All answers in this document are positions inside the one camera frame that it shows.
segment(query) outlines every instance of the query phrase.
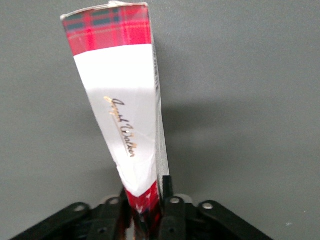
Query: red plaid stripe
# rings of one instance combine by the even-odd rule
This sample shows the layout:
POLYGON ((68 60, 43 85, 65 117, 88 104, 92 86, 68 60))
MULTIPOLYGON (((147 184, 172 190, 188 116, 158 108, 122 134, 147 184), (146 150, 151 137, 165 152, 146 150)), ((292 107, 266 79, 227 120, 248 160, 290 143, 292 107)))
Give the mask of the red plaid stripe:
POLYGON ((151 44, 146 5, 88 10, 63 20, 73 55, 124 45, 151 44))
POLYGON ((135 209, 133 211, 134 222, 136 224, 143 222, 148 229, 145 234, 149 237, 157 236, 162 217, 157 181, 139 197, 133 196, 129 191, 126 191, 126 195, 130 205, 135 209))

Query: plaid pattern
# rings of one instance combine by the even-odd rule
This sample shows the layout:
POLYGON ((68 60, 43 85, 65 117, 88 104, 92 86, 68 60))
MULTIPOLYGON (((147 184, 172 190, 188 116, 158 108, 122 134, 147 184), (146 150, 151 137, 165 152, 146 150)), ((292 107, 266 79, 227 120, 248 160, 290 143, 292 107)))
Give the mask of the plaid pattern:
MULTIPOLYGON (((146 5, 86 10, 64 18, 62 23, 74 56, 93 50, 152 43, 146 5)), ((140 229, 155 236, 161 220, 157 182, 139 197, 128 191, 126 194, 134 209, 135 224, 143 224, 140 229)))
POLYGON ((126 195, 134 209, 132 215, 135 225, 148 235, 147 239, 157 237, 162 218, 157 181, 139 197, 133 196, 129 191, 126 191, 126 195))
POLYGON ((124 45, 151 44, 148 6, 83 11, 63 20, 73 55, 124 45))

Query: bolt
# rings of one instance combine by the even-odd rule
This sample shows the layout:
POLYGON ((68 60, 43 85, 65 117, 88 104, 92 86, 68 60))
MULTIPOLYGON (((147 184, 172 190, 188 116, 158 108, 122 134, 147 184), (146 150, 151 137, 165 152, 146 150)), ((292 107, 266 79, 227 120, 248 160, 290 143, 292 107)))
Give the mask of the bolt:
POLYGON ((114 198, 114 199, 112 199, 112 200, 109 202, 110 205, 116 205, 116 204, 118 204, 118 203, 119 203, 118 198, 114 198))
POLYGON ((83 210, 85 210, 85 206, 79 205, 79 206, 77 206, 73 211, 75 211, 75 212, 81 212, 81 211, 83 211, 83 210))
POLYGON ((211 204, 211 203, 208 203, 208 202, 202 204, 202 207, 203 207, 204 209, 207 209, 207 210, 210 210, 210 209, 213 209, 213 208, 214 208, 214 206, 212 206, 212 204, 211 204))
POLYGON ((171 200, 170 200, 170 203, 172 203, 172 204, 178 204, 179 202, 180 202, 180 199, 176 198, 176 197, 171 198, 171 200))

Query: gray background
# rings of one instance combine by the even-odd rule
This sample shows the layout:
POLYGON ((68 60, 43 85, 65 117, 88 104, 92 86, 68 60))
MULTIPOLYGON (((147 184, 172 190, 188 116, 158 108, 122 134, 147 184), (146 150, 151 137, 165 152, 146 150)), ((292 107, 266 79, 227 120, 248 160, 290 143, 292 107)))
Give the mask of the gray background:
MULTIPOLYGON (((0 239, 121 182, 60 15, 0 1, 0 239)), ((150 0, 176 193, 275 240, 320 238, 320 2, 150 0)))

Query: gold signature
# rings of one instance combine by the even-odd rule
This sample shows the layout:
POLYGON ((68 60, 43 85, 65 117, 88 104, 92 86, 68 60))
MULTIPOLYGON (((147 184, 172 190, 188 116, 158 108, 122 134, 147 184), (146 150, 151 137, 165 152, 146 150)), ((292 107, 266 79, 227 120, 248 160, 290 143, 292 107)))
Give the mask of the gold signature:
POLYGON ((108 96, 105 96, 104 99, 111 105, 112 111, 109 113, 114 117, 128 156, 133 158, 135 156, 135 149, 138 146, 136 143, 132 142, 132 138, 135 137, 135 134, 133 133, 134 127, 130 124, 129 120, 124 119, 124 116, 120 114, 118 109, 118 106, 124 106, 125 103, 119 99, 112 99, 108 96))

